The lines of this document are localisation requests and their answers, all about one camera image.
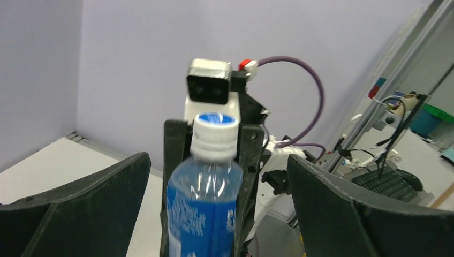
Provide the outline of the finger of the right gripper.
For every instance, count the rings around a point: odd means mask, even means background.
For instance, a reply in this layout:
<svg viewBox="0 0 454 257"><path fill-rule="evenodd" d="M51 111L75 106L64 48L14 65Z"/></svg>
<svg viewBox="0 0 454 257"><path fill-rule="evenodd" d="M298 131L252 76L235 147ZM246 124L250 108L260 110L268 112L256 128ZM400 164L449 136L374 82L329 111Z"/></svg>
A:
<svg viewBox="0 0 454 257"><path fill-rule="evenodd" d="M232 245L232 256L241 256L243 245L255 223L255 203L263 140L264 132L261 126L240 125L236 161L243 169L244 174L237 197L236 231Z"/></svg>
<svg viewBox="0 0 454 257"><path fill-rule="evenodd" d="M192 138L192 126L185 120L168 119L164 122L163 134L163 183L161 205L161 246L160 257L169 255L167 186L174 169L188 158Z"/></svg>

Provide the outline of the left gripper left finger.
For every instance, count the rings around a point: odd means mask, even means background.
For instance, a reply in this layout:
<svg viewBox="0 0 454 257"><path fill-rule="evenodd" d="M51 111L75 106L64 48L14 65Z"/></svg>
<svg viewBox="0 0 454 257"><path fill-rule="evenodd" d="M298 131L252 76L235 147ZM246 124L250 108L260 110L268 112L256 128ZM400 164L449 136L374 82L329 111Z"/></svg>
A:
<svg viewBox="0 0 454 257"><path fill-rule="evenodd" d="M148 183L145 152L1 205L1 256L125 256Z"/></svg>

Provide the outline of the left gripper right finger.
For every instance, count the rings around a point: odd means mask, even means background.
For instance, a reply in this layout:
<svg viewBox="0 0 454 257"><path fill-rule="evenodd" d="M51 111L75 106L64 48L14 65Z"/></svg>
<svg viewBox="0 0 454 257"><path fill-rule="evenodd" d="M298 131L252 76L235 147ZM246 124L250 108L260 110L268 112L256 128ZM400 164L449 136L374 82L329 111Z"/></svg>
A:
<svg viewBox="0 0 454 257"><path fill-rule="evenodd" d="M308 256L453 256L453 212L374 193L290 155L287 175Z"/></svg>

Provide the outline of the white blue bottle cap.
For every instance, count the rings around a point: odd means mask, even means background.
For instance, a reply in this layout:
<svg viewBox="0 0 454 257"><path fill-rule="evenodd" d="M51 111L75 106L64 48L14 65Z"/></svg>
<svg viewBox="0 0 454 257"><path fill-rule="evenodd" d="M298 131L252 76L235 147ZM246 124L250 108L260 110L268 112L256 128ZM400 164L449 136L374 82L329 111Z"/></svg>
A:
<svg viewBox="0 0 454 257"><path fill-rule="evenodd" d="M206 161L229 161L237 156L239 122L232 115L204 112L196 115L190 153Z"/></svg>

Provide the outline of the blue label small bottle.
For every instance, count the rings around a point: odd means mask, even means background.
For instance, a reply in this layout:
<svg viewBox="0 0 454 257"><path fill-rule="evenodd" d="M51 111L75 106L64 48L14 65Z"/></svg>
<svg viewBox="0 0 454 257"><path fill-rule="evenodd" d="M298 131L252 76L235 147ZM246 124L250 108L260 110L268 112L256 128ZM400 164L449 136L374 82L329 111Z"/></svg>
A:
<svg viewBox="0 0 454 257"><path fill-rule="evenodd" d="M174 169L167 186L169 256L231 256L243 181L234 159L206 161L190 153Z"/></svg>

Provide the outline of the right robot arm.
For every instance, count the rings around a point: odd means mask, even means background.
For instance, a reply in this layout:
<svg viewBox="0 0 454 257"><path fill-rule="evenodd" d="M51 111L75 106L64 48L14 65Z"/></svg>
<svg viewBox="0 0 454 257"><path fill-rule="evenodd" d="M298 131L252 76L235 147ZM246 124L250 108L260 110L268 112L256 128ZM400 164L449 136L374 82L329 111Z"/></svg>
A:
<svg viewBox="0 0 454 257"><path fill-rule="evenodd" d="M275 149L278 143L271 135L263 150L265 127L261 127L269 112L246 93L233 93L239 103L240 125L235 161L244 170L243 184L237 200L236 233L231 256L247 256L247 246L252 241L265 214L284 196L290 195L287 160L295 154L307 159L298 147ZM166 191L173 170L190 155L192 125L187 120L168 119L164 122L164 168L161 209L161 247L159 256L169 256Z"/></svg>

